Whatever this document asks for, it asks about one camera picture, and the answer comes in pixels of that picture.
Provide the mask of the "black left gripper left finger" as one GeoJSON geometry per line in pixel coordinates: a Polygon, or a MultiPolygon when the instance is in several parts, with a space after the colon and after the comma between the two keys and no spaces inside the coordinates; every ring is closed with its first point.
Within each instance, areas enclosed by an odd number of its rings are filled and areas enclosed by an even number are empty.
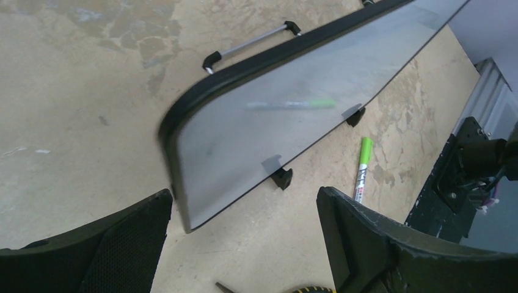
{"type": "Polygon", "coordinates": [[[1,249],[1,292],[150,292],[172,205],[163,189],[66,233],[1,249]]]}

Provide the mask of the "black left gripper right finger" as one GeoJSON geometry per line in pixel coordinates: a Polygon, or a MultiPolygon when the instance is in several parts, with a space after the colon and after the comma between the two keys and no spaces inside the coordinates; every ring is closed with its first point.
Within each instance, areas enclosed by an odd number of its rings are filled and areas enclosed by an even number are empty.
{"type": "Polygon", "coordinates": [[[517,255],[402,225],[334,187],[316,204],[338,292],[516,292],[517,255]]]}

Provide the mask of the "white green whiteboard marker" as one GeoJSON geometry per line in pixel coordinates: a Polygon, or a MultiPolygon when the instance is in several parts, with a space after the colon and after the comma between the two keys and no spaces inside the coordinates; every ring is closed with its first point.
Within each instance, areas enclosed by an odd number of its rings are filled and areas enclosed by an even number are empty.
{"type": "Polygon", "coordinates": [[[356,186],[354,189],[354,200],[358,203],[362,203],[363,196],[365,194],[367,170],[368,164],[371,160],[373,145],[374,143],[369,137],[362,138],[359,157],[359,169],[357,172],[356,186]]]}

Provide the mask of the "black-framed whiteboard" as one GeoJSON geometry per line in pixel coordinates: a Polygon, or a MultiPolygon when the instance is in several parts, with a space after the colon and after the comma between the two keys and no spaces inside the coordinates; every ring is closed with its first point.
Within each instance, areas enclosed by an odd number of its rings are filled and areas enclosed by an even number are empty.
{"type": "Polygon", "coordinates": [[[381,1],[187,89],[158,129],[185,232],[364,109],[464,6],[381,1]]]}

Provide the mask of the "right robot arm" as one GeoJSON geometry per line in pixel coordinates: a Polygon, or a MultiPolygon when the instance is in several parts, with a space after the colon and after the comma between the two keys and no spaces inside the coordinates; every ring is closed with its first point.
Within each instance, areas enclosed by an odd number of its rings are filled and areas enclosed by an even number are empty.
{"type": "Polygon", "coordinates": [[[517,180],[517,125],[509,138],[484,140],[461,148],[461,174],[467,183],[465,189],[476,190],[486,198],[477,210],[487,212],[488,207],[499,202],[496,188],[505,177],[517,180]]]}

